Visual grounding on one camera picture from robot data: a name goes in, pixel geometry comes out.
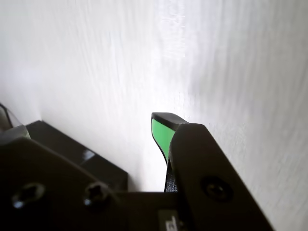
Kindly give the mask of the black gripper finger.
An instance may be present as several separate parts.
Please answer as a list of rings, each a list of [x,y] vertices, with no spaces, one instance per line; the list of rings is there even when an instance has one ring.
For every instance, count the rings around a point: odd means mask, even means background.
[[[172,170],[192,231],[270,231],[272,226],[202,124],[154,112],[151,132]]]
[[[118,212],[95,176],[38,142],[0,141],[3,231],[116,231]]]

